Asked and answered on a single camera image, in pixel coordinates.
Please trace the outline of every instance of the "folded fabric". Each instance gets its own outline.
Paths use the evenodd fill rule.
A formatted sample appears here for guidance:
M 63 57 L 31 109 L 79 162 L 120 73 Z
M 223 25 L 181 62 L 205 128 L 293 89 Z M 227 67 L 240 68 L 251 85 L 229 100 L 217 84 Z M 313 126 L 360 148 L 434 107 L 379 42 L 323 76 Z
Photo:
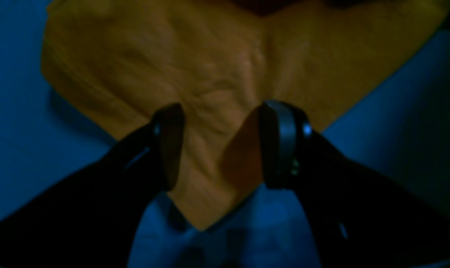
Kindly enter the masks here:
M 55 0 L 42 72 L 116 139 L 182 103 L 186 133 L 169 197 L 197 229 L 262 182 L 256 122 L 264 99 L 304 109 L 322 131 L 432 36 L 450 0 L 298 1 L 255 14 L 239 1 Z

